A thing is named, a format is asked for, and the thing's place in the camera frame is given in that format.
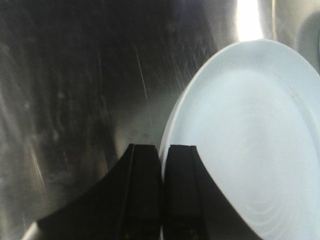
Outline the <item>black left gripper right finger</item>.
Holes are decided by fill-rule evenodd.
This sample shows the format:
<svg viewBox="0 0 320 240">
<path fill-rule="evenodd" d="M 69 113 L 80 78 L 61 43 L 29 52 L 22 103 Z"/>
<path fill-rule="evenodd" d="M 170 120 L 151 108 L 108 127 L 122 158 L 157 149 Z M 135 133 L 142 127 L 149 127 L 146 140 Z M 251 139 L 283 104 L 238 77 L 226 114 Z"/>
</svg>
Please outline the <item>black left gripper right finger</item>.
<svg viewBox="0 0 320 240">
<path fill-rule="evenodd" d="M 258 240 L 216 185 L 197 148 L 171 145 L 164 168 L 165 240 Z"/>
</svg>

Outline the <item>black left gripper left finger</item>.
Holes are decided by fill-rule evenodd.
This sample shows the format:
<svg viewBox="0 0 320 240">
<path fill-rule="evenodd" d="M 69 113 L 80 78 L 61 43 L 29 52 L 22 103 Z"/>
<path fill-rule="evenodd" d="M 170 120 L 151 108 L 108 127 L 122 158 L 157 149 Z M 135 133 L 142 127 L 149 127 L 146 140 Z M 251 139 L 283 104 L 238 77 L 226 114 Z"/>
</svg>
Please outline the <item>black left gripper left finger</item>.
<svg viewBox="0 0 320 240">
<path fill-rule="evenodd" d="M 153 145 L 129 144 L 97 184 L 34 221 L 24 240 L 158 240 L 161 163 Z"/>
</svg>

